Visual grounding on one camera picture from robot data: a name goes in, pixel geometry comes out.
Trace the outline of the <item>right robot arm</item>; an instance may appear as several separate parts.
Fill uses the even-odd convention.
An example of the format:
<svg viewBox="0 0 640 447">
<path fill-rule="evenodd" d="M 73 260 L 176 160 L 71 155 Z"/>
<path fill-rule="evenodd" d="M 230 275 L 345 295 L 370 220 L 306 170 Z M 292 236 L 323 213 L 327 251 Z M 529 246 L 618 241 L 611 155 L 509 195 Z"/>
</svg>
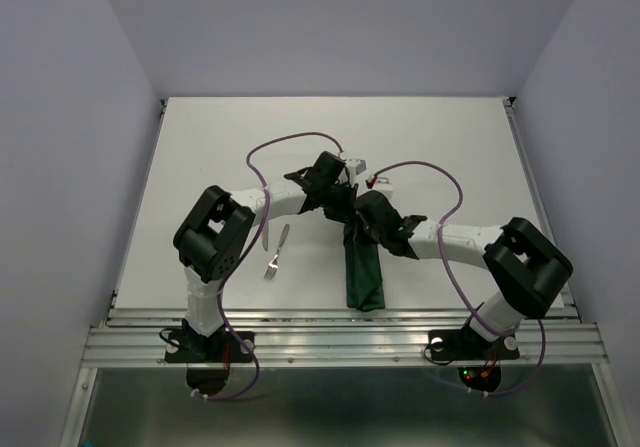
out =
<svg viewBox="0 0 640 447">
<path fill-rule="evenodd" d="M 449 276 L 452 262 L 491 274 L 497 293 L 478 308 L 463 301 L 471 317 L 460 333 L 460 345 L 472 357 L 484 356 L 498 338 L 513 335 L 522 320 L 543 319 L 574 272 L 571 261 L 524 218 L 474 227 L 421 215 L 403 217 L 377 191 L 357 198 L 355 211 L 366 234 L 395 256 L 439 259 Z"/>
</svg>

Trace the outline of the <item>dark green cloth napkin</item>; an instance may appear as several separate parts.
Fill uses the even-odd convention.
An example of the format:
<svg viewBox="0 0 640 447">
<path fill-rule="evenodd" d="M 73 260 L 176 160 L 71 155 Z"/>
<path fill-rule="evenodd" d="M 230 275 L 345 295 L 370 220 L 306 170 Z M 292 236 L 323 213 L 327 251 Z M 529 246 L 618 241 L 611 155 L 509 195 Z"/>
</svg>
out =
<svg viewBox="0 0 640 447">
<path fill-rule="evenodd" d="M 350 309 L 372 312 L 385 308 L 383 276 L 378 245 L 365 234 L 358 222 L 343 228 L 346 269 L 346 304 Z"/>
</svg>

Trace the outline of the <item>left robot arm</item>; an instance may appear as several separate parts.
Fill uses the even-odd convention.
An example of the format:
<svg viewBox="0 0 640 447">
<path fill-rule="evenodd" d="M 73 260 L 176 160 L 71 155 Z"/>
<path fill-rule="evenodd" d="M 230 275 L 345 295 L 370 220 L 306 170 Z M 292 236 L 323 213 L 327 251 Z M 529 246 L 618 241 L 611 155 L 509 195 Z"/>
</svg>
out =
<svg viewBox="0 0 640 447">
<path fill-rule="evenodd" d="M 210 361 L 222 351 L 217 332 L 223 325 L 220 289 L 240 263 L 252 228 L 316 209 L 331 221 L 354 219 L 358 176 L 365 170 L 362 159 L 323 152 L 312 166 L 262 188 L 205 189 L 173 239 L 188 283 L 185 322 L 192 332 L 187 344 L 191 353 Z"/>
</svg>

